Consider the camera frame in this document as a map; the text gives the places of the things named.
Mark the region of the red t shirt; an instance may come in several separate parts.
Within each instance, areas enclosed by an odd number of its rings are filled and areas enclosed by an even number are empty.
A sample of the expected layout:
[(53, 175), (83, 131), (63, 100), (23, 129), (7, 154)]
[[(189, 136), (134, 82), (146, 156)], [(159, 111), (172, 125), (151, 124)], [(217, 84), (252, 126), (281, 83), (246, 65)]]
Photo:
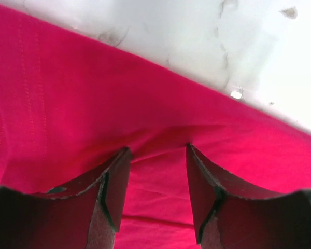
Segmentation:
[(115, 248), (196, 248), (185, 146), (264, 188), (311, 188), (311, 136), (117, 48), (0, 5), (0, 185), (46, 192), (128, 147)]

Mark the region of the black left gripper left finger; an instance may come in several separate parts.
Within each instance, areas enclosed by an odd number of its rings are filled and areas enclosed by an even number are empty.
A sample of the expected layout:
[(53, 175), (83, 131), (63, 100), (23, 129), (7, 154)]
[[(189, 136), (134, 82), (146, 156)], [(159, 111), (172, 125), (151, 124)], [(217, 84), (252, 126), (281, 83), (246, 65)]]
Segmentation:
[(131, 151), (46, 192), (0, 186), (0, 248), (113, 248), (120, 230)]

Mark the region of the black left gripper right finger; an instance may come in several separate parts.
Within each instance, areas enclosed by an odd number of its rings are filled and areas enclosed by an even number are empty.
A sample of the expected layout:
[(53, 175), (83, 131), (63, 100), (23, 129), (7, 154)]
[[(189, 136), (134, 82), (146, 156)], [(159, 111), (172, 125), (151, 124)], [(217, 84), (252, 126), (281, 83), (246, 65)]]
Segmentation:
[(311, 189), (271, 191), (186, 146), (196, 242), (202, 248), (311, 248)]

